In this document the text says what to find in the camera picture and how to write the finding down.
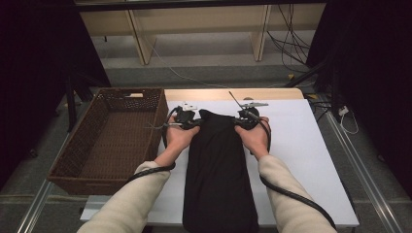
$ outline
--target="black garment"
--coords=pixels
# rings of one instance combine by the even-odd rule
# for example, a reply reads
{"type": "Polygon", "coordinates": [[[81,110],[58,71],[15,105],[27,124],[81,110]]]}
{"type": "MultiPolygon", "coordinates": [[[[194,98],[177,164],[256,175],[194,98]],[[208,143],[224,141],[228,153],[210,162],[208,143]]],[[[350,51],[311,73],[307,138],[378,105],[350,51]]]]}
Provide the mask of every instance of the black garment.
{"type": "Polygon", "coordinates": [[[199,112],[204,123],[190,144],[183,225],[191,233],[258,232],[258,213],[233,116],[199,112]]]}

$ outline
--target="wicker basket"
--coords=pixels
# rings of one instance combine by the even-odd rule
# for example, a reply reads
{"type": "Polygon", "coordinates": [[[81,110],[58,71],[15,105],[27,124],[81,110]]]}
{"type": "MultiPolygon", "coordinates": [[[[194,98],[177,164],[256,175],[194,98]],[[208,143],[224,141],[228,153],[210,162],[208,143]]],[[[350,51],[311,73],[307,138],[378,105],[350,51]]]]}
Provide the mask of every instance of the wicker basket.
{"type": "Polygon", "coordinates": [[[112,195],[154,160],[168,113],[161,88],[102,88],[57,158],[48,180],[69,194],[112,195]]]}

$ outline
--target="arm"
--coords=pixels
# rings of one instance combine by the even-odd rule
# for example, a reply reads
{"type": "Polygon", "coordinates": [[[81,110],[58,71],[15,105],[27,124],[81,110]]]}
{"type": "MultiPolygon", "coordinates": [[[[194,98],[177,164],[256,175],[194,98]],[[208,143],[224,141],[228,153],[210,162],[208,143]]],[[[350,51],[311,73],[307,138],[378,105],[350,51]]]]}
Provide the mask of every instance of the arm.
{"type": "MultiPolygon", "coordinates": [[[[263,119],[263,124],[268,127],[268,118],[263,117],[263,119]]],[[[260,125],[249,131],[239,126],[236,126],[235,130],[242,138],[245,147],[257,159],[258,170],[262,177],[274,185],[312,200],[287,165],[269,154],[267,136],[260,125]]],[[[269,188],[267,188],[267,194],[279,232],[336,232],[325,217],[312,207],[269,188]]]]}
{"type": "MultiPolygon", "coordinates": [[[[166,150],[154,161],[141,164],[136,173],[145,169],[169,166],[189,146],[199,127],[183,130],[171,126],[167,130],[166,150]]],[[[138,178],[121,188],[86,222],[78,232],[141,232],[146,225],[155,199],[170,177],[170,172],[158,172],[138,178]]]]}

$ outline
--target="white sleeve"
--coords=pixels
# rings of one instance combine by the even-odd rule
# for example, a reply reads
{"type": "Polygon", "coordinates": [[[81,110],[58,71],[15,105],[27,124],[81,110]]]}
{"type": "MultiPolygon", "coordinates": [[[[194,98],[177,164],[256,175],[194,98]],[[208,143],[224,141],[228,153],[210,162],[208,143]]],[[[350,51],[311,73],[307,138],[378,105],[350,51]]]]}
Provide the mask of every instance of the white sleeve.
{"type": "MultiPolygon", "coordinates": [[[[155,162],[145,162],[136,173],[155,167],[155,162]]],[[[169,177],[168,171],[157,172],[126,184],[78,232],[141,232],[169,177]]]]}
{"type": "MultiPolygon", "coordinates": [[[[292,175],[288,166],[273,155],[258,161],[259,173],[270,183],[312,200],[292,175]]],[[[336,232],[327,219],[314,208],[267,188],[277,228],[282,233],[336,232]]]]}

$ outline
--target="hand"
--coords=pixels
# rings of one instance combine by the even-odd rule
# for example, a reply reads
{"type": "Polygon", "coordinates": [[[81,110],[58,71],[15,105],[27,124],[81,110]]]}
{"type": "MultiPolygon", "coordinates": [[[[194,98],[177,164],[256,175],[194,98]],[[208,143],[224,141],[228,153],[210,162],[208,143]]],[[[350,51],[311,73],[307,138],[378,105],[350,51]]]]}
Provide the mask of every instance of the hand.
{"type": "MultiPolygon", "coordinates": [[[[269,118],[262,116],[260,121],[270,132],[270,126],[268,123],[269,118]]],[[[260,160],[261,157],[269,154],[269,151],[267,151],[267,144],[270,142],[267,142],[268,139],[266,132],[260,124],[251,130],[246,130],[239,125],[236,125],[234,129],[242,139],[243,145],[251,151],[257,160],[260,160]]]]}
{"type": "MultiPolygon", "coordinates": [[[[174,121],[175,117],[170,117],[169,123],[174,121]]],[[[195,126],[188,130],[184,130],[177,125],[169,126],[166,133],[167,148],[154,160],[154,162],[160,167],[172,165],[172,163],[179,157],[182,150],[190,145],[191,139],[199,132],[199,130],[199,126],[195,126]]]]}

